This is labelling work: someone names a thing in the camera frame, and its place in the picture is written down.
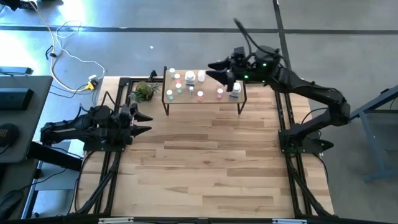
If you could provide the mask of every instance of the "metal table leg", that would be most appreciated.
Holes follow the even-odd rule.
[[[246,101],[248,100],[248,96],[246,94],[246,84],[244,84],[244,83],[243,83],[243,93],[244,93],[244,101],[243,101],[242,107],[238,103],[238,114],[239,115],[242,113],[244,105],[246,104]]]

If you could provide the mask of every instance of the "small jar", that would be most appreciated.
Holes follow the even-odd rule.
[[[191,95],[191,97],[193,97],[193,86],[189,87],[189,94]]]
[[[229,96],[239,98],[239,94],[241,93],[241,84],[240,83],[234,83],[234,88],[232,89],[232,92],[229,94]]]
[[[181,85],[181,83],[175,84],[175,87],[177,89],[177,93],[181,94],[182,93],[182,85]]]
[[[206,78],[206,72],[204,70],[200,70],[198,72],[198,81],[199,82],[204,82]]]
[[[174,79],[175,69],[174,68],[170,68],[169,69],[169,73],[170,73],[170,76],[172,77],[172,79]]]
[[[174,99],[173,90],[167,90],[166,94],[167,94],[167,96],[169,96],[169,100],[173,100]]]
[[[177,81],[177,80],[180,80],[180,74],[175,74],[174,75],[174,79]]]
[[[223,97],[224,90],[222,88],[217,89],[217,99],[221,99]]]
[[[199,102],[202,102],[202,101],[203,101],[203,92],[202,92],[202,91],[199,91],[199,92],[198,92],[198,101],[199,101]]]
[[[185,84],[195,85],[195,73],[193,71],[187,71],[185,73]]]

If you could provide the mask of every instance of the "desk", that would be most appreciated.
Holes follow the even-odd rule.
[[[105,91],[116,97],[119,79],[104,78],[99,102]],[[152,130],[122,153],[112,216],[293,217],[275,94],[262,85],[246,89],[240,116],[236,105],[216,104],[173,105],[166,116],[161,93],[140,103],[139,111],[154,119],[140,125]],[[310,111],[308,100],[298,95],[291,100],[300,121]],[[109,98],[105,104],[113,107]],[[79,208],[98,185],[103,157],[95,152],[83,169]],[[309,189],[333,213],[322,163],[310,154],[302,157]],[[105,189],[102,209],[107,194]],[[304,211],[301,191],[297,194]]]

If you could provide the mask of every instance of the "yellow cable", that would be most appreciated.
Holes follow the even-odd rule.
[[[51,40],[52,40],[52,53],[55,54],[55,39],[54,39],[54,35],[52,34],[51,28],[50,26],[47,24],[47,22],[45,21],[45,19],[43,18],[43,16],[39,13],[39,11],[36,9],[36,7],[30,2],[28,1],[29,4],[35,9],[35,11],[37,12],[37,14],[40,16],[40,18],[42,19],[42,21],[44,22],[45,26],[47,27],[47,29],[50,32],[51,35]],[[73,92],[80,92],[80,91],[85,91],[86,88],[81,89],[81,90],[74,90],[72,88],[69,88],[68,86],[66,86],[65,84],[63,84],[58,77],[55,75],[54,73],[54,57],[51,57],[51,67],[50,67],[50,72],[51,72],[51,76],[55,79],[55,81],[57,81],[57,83],[59,83],[62,87],[64,87],[65,89],[69,90],[69,91],[73,91]]]

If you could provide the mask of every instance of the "glass tabletop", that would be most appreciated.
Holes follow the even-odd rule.
[[[191,95],[189,87],[186,85],[185,74],[187,71],[193,71],[195,74],[195,84],[193,85],[193,93]],[[205,81],[198,81],[199,70],[176,70],[174,74],[179,74],[180,78],[173,79],[171,73],[167,70],[164,77],[164,103],[166,104],[184,104],[184,103],[243,103],[244,102],[244,85],[242,81],[237,81],[241,85],[241,92],[237,97],[229,96],[230,93],[226,92],[226,86],[221,85],[215,79],[206,75]],[[177,93],[176,84],[181,83],[181,93]],[[223,89],[224,92],[221,98],[218,96],[217,89]],[[167,94],[168,90],[172,90],[173,99],[170,100]],[[198,92],[202,91],[203,96],[201,99]]]

